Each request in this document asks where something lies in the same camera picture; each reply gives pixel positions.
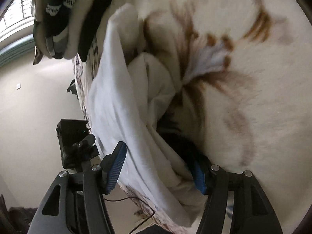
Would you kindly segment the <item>white t-shirt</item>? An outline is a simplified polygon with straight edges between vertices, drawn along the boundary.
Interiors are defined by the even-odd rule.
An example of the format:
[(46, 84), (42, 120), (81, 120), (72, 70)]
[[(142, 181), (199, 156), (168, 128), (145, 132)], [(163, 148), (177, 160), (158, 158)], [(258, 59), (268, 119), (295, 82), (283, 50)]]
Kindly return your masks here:
[(87, 110), (100, 155), (120, 141), (128, 146), (119, 184), (154, 204), (157, 219), (179, 232), (190, 227), (206, 198), (195, 188), (182, 159), (156, 131), (174, 84), (153, 55), (124, 58), (136, 47), (139, 18), (126, 4), (108, 20), (102, 57), (89, 93)]

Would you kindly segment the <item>cream folded garment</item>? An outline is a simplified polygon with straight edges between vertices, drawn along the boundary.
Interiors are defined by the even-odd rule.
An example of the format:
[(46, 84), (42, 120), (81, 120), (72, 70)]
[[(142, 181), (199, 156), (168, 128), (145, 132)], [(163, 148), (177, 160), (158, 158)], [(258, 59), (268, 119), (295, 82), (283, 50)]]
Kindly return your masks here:
[[(83, 22), (94, 0), (76, 0), (69, 14), (68, 26), (57, 36), (52, 36), (63, 58), (70, 60), (78, 53), (78, 44)], [(32, 0), (31, 14), (34, 20), (45, 24), (45, 9), (48, 0)]]

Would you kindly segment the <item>grey striped folded garment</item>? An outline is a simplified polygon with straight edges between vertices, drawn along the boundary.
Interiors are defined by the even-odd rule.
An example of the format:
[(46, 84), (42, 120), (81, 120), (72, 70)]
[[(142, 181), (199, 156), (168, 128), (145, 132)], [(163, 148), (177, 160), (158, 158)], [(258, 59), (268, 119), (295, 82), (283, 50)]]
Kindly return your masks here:
[(49, 59), (63, 58), (63, 54), (57, 50), (57, 45), (54, 43), (53, 38), (47, 36), (47, 31), (43, 22), (34, 20), (33, 39), (35, 47), (33, 65), (39, 64), (44, 56)]

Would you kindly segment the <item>green striped curtain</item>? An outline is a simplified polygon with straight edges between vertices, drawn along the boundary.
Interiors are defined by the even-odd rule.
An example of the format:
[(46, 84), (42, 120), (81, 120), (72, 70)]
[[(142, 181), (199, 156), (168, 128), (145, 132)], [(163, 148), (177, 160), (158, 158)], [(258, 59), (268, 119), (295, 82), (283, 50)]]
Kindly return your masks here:
[(33, 35), (27, 35), (3, 48), (0, 52), (0, 66), (4, 66), (26, 53), (34, 51)]

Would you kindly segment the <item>black patterned socks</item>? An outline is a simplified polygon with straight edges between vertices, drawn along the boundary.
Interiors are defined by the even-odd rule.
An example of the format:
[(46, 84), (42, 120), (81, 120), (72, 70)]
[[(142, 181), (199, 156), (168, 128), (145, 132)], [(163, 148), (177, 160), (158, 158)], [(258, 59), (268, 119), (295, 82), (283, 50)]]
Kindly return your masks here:
[(69, 14), (76, 0), (48, 0), (45, 9), (47, 37), (57, 36), (69, 23)]

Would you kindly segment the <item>black folded garment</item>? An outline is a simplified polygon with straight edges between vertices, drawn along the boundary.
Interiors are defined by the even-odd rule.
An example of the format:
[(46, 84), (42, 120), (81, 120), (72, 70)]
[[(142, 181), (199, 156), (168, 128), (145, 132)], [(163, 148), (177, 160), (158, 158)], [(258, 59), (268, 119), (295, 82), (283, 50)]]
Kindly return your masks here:
[(96, 36), (104, 12), (110, 6), (112, 0), (94, 0), (82, 25), (78, 54), (82, 62), (86, 62), (89, 49)]

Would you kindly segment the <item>floral fleece bed blanket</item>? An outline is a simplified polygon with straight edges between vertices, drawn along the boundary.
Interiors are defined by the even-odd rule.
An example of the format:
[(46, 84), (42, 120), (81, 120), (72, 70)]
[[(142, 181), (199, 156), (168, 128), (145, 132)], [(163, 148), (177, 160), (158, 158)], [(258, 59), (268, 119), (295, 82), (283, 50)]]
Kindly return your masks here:
[[(108, 20), (126, 4), (135, 7), (140, 32), (124, 58), (145, 52), (170, 73), (175, 95), (156, 131), (188, 172), (191, 161), (203, 160), (230, 173), (250, 171), (282, 233), (311, 233), (311, 10), (302, 0), (113, 0), (86, 62), (73, 59), (89, 124), (88, 93)], [(120, 187), (165, 230), (199, 227), (207, 197), (196, 185), (205, 204), (179, 232), (157, 219), (148, 199)]]

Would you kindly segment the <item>window with white frame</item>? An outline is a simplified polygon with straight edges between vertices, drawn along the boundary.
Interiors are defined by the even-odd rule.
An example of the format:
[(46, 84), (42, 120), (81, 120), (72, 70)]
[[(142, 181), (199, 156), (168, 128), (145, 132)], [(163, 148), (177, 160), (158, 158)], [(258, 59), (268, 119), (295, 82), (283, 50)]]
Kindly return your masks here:
[(13, 0), (1, 19), (1, 42), (23, 31), (31, 32), (34, 18), (31, 16), (32, 0)]

